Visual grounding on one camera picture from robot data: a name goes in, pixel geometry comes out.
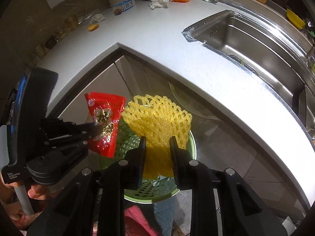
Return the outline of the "person left hand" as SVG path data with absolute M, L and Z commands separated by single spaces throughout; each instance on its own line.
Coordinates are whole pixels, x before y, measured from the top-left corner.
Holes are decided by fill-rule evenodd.
M 50 192 L 47 186 L 32 184 L 28 190 L 28 197 L 40 204 L 40 211 L 34 215 L 26 215 L 20 202 L 16 199 L 15 187 L 19 186 L 19 182 L 5 184 L 1 176 L 1 204 L 17 229 L 25 231 L 56 196 L 56 193 Z

